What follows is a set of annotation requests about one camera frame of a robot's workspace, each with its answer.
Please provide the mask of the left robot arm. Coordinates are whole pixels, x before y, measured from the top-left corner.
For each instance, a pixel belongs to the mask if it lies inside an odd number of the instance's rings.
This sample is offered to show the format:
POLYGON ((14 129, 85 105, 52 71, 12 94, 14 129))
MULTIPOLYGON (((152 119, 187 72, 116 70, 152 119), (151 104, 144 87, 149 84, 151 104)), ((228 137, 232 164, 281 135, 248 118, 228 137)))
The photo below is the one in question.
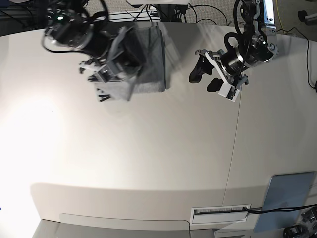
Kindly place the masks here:
POLYGON ((274 3, 271 0, 237 0, 233 7, 235 32, 224 36, 226 51, 196 50, 199 60, 189 75, 190 83, 199 83, 204 74, 211 75, 216 63, 220 78, 209 85, 217 92, 226 83, 233 89, 247 85, 244 71, 268 62, 278 54, 274 3))

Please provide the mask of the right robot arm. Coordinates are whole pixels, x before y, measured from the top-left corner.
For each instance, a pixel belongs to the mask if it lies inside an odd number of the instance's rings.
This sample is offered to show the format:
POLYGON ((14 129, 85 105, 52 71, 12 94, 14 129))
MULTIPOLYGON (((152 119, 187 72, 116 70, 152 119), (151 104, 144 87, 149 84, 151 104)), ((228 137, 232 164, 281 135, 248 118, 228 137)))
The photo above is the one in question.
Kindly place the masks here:
POLYGON ((105 1, 90 14, 83 0, 52 0, 42 37, 60 53, 88 56, 79 71, 90 71, 100 101, 129 101, 133 94, 164 92, 166 85, 163 34, 158 25, 113 22, 105 1))

